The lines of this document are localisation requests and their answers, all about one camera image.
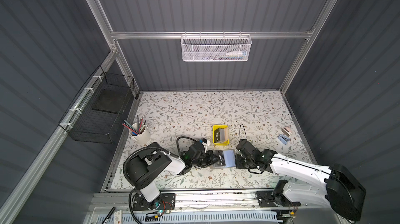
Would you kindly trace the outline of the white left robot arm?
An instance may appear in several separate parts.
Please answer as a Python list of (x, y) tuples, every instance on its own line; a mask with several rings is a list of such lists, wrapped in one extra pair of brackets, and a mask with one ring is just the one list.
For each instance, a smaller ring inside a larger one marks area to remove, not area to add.
[(128, 156), (123, 165), (124, 177), (151, 205), (151, 209), (155, 209), (161, 202), (161, 192), (154, 181), (162, 172), (184, 175), (193, 167), (226, 164), (223, 151), (208, 150), (208, 145), (205, 139), (194, 140), (187, 151), (179, 150), (176, 155), (153, 142)]

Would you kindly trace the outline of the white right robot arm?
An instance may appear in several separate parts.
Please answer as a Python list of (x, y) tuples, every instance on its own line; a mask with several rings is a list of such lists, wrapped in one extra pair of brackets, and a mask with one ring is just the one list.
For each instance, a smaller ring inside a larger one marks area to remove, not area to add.
[(260, 151), (246, 139), (241, 139), (236, 148), (239, 151), (235, 158), (237, 169), (256, 175), (264, 172), (286, 175), (301, 181), (297, 184), (281, 179), (272, 191), (258, 191), (260, 207), (314, 204), (330, 207), (348, 221), (360, 221), (366, 189), (345, 166), (314, 165), (273, 150)]

